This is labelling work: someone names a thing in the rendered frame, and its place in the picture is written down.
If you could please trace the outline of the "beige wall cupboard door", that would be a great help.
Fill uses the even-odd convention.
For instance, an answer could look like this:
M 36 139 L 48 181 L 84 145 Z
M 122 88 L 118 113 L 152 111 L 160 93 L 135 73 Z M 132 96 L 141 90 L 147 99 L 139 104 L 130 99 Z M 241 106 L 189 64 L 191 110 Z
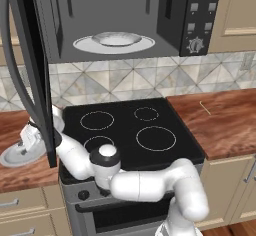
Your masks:
M 219 0 L 209 52 L 256 51 L 256 0 Z

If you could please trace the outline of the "beige base cupboard door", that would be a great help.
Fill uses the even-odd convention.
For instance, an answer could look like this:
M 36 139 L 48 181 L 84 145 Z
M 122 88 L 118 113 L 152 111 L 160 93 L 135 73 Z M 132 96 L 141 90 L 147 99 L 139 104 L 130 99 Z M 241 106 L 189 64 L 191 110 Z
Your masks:
M 248 183 L 230 223 L 235 224 L 254 219 L 256 219 L 256 176 Z
M 245 179 L 256 154 L 204 161 L 201 181 L 207 194 L 210 212 L 196 226 L 201 230 L 231 224 L 238 203 L 248 186 Z

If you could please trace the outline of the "beige drawer front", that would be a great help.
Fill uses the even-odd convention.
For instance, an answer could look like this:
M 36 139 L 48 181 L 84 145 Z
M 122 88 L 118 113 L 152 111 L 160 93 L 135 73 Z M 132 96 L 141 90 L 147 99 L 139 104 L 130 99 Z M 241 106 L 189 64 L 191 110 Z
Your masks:
M 35 228 L 35 234 L 32 236 L 54 236 L 53 225 L 48 215 L 40 215 L 24 219 L 14 219 L 0 222 L 0 236 L 10 236 L 10 232 L 22 228 Z
M 15 198 L 19 199 L 19 204 L 8 208 L 0 208 L 0 217 L 41 211 L 47 208 L 44 194 L 40 188 L 1 193 L 0 203 L 11 202 Z

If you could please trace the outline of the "dark grey microwave oven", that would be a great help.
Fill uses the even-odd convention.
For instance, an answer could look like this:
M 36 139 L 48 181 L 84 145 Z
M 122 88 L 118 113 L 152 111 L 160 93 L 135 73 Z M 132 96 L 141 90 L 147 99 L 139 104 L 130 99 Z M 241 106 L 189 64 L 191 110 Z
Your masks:
M 218 0 L 35 0 L 51 63 L 121 60 L 208 53 Z M 94 54 L 73 42 L 103 32 L 128 32 L 155 41 L 129 54 Z

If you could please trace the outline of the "beige wall cupboard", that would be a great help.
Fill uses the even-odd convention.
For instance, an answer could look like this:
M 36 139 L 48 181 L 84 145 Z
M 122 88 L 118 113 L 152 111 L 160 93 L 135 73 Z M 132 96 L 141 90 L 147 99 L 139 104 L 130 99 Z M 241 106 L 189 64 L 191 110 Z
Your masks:
M 12 15 L 12 10 L 9 10 L 9 26 L 10 26 L 10 36 L 11 36 L 12 48 L 13 48 L 13 53 L 14 53 L 14 57 L 16 60 L 16 64 L 23 65 L 24 60 L 23 60 L 20 43 L 19 43 L 18 34 L 16 31 L 16 26 L 15 26 L 13 15 Z M 6 66 L 6 65 L 7 65 L 7 62 L 5 60 L 3 44 L 2 44 L 2 36 L 1 36 L 1 31 L 0 31 L 0 66 Z

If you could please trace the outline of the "black hob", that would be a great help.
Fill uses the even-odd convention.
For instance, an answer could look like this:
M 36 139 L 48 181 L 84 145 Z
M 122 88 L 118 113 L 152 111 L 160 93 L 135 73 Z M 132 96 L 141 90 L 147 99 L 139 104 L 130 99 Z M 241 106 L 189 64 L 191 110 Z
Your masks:
M 165 98 L 70 106 L 63 119 L 64 133 L 88 151 L 116 146 L 126 171 L 161 170 L 179 158 L 204 161 L 201 146 Z

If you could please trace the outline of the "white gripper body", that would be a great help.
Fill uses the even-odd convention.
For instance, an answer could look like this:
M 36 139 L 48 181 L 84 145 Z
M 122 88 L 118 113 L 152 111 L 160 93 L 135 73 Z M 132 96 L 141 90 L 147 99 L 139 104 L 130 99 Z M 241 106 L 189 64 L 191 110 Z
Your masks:
M 21 130 L 20 137 L 27 151 L 34 150 L 36 147 L 39 146 L 41 142 L 40 131 L 36 127 L 30 124 L 27 124 Z

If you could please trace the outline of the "white microwave turntable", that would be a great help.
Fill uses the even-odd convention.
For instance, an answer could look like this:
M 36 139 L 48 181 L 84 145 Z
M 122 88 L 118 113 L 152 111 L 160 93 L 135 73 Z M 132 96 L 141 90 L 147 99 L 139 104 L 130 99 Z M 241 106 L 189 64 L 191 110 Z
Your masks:
M 129 54 L 149 49 L 155 45 L 155 41 L 149 37 L 141 36 L 142 40 L 126 47 L 107 47 L 92 40 L 93 36 L 82 37 L 73 42 L 73 46 L 81 51 L 94 54 Z

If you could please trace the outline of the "black microwave door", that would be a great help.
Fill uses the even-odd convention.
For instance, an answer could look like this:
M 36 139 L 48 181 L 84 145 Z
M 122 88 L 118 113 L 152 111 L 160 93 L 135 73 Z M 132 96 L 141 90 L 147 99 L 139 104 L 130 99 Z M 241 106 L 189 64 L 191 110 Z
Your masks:
M 9 0 L 28 74 L 36 115 L 31 117 L 45 142 L 48 163 L 57 166 L 48 62 L 44 54 L 34 0 Z

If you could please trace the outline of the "white shallow bowl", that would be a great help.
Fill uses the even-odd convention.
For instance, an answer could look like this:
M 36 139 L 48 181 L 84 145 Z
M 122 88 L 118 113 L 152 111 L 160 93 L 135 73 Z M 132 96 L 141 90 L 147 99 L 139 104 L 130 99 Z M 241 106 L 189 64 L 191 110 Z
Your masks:
M 140 42 L 142 37 L 128 32 L 103 32 L 94 35 L 92 40 L 107 47 L 126 47 Z

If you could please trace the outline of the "grey round plate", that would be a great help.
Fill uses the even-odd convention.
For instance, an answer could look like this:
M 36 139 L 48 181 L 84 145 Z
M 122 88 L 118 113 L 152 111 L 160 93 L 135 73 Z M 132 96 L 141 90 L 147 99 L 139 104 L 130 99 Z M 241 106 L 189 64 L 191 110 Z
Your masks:
M 25 146 L 18 146 L 18 143 L 13 144 L 3 151 L 0 155 L 0 163 L 5 167 L 21 167 L 37 161 L 45 153 L 45 144 L 41 140 L 38 147 L 32 151 L 27 151 L 26 155 L 21 155 L 21 151 L 25 150 Z

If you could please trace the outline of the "thin tan stick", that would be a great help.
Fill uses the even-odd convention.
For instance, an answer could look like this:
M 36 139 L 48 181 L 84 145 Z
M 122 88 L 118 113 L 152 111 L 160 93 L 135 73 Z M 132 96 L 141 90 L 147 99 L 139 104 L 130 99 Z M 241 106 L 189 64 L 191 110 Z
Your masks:
M 205 105 L 203 104 L 202 101 L 199 101 L 199 104 L 201 105 L 201 107 L 208 113 L 208 115 L 211 116 L 211 112 L 205 107 Z

